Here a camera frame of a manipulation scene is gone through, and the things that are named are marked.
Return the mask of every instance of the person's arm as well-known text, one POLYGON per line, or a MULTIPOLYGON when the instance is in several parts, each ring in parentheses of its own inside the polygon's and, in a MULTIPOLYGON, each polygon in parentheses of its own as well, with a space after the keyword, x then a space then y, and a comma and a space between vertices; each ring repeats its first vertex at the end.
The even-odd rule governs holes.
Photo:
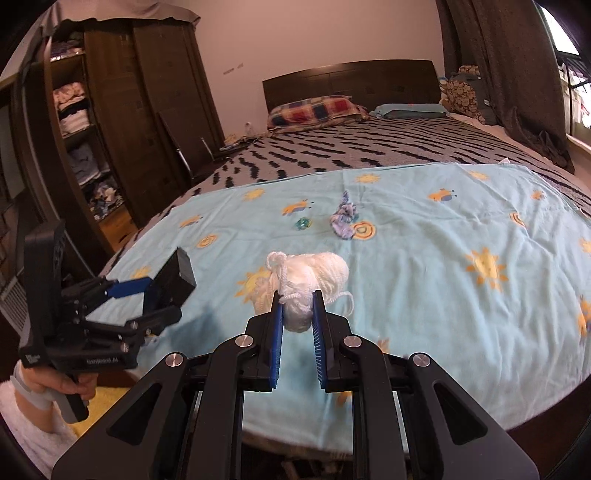
MULTIPOLYGON (((53 388, 60 393, 78 393, 83 400, 90 400, 95 396, 96 379, 98 377, 98 374, 81 374, 78 376, 78 383, 76 384, 72 379, 54 368, 23 368, 22 366, 21 375, 25 384, 35 393, 43 393, 46 388, 53 388)), ((14 396, 18 409, 27 420, 44 432, 53 433, 53 408, 40 410, 29 403, 17 390, 14 391, 14 396)))

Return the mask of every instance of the triangular cutout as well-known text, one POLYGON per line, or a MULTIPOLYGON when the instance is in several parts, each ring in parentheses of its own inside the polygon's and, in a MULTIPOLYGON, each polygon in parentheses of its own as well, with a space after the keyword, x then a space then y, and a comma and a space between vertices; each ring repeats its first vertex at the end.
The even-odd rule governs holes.
POLYGON ((486 426, 442 383, 433 385, 447 429, 456 445, 464 445, 486 435, 486 426))
POLYGON ((107 435, 130 445, 139 445, 144 438, 152 411, 162 390, 162 385, 151 385, 117 421, 107 429, 107 435))

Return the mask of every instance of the silver screw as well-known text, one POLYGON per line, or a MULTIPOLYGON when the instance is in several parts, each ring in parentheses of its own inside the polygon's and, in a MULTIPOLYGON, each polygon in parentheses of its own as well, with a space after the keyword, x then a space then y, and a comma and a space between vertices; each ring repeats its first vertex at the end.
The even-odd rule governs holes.
POLYGON ((246 348, 247 346, 251 346, 255 341, 250 335, 240 335, 240 337, 236 337, 235 342, 240 348, 246 348))
POLYGON ((343 343, 349 348, 357 348, 361 346, 361 338, 356 335, 349 335, 343 339, 343 343))
POLYGON ((429 365, 431 365, 431 359, 424 353, 417 353, 413 357, 413 363, 417 367, 428 367, 429 365))
POLYGON ((180 353, 171 353, 168 357, 166 357, 165 361, 169 367, 178 367, 183 363, 184 358, 180 353))

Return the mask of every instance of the headboard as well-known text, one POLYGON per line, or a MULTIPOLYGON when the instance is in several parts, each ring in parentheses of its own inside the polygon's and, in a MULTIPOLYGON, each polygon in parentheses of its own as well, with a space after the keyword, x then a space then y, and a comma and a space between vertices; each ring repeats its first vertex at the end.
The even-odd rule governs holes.
POLYGON ((431 60, 339 63, 264 80, 267 110, 323 95, 349 95, 373 110, 383 103, 437 103, 441 99, 431 60))

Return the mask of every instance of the wardrobe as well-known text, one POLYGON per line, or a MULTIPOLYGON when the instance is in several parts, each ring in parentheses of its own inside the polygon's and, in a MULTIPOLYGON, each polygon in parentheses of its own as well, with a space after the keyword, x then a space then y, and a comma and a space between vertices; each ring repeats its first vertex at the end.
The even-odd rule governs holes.
POLYGON ((66 220, 75 277, 87 277, 191 186, 160 113, 191 106, 212 152, 222 129, 191 23, 65 21, 30 56, 13 89, 21 166, 41 218, 66 220))

